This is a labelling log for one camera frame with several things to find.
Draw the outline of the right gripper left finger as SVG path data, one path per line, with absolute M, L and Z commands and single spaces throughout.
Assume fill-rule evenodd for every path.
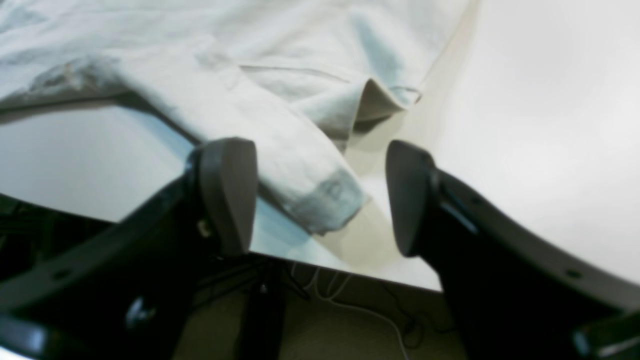
M 200 269 L 249 253 L 257 197 L 256 144 L 227 137 L 118 222 L 8 198 L 1 358 L 169 360 Z

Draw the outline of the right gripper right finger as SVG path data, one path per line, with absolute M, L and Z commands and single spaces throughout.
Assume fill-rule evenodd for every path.
M 637 360 L 636 284 L 510 219 L 430 153 L 389 143 L 385 178 L 397 248 L 437 273 L 471 360 Z

